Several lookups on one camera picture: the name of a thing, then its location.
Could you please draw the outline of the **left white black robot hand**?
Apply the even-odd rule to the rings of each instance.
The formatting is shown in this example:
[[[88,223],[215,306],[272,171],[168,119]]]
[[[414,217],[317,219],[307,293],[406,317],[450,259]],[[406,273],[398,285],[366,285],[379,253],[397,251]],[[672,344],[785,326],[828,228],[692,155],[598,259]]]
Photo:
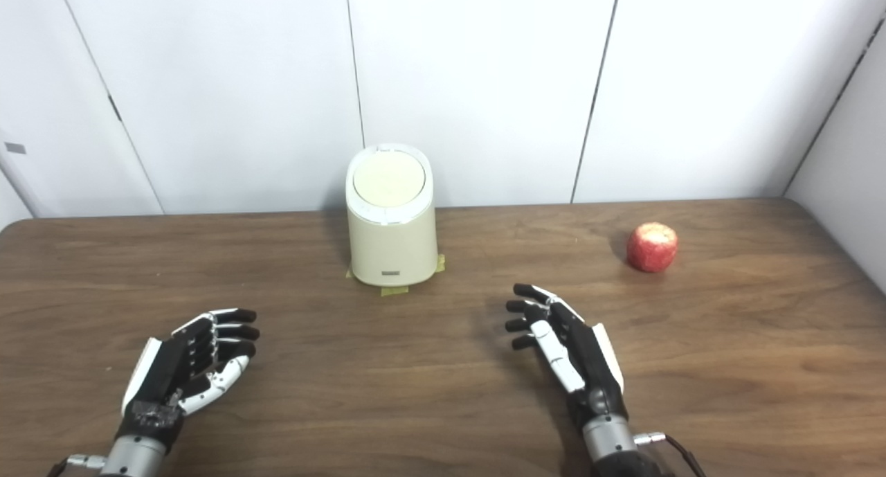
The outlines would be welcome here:
[[[171,451],[184,420],[216,402],[246,372],[260,331],[249,309],[206,311],[149,338],[121,402],[116,437],[156,440]]]

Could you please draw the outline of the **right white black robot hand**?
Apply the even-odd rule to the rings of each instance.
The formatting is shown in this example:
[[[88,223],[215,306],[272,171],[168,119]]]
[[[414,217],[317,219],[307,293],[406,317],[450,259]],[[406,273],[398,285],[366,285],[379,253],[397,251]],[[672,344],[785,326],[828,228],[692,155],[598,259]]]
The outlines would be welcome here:
[[[515,284],[516,300],[506,310],[518,315],[505,323],[516,333],[512,350],[536,348],[563,386],[573,423],[582,429],[601,418],[629,420],[622,377],[605,327],[589,325],[558,295],[536,285]]]

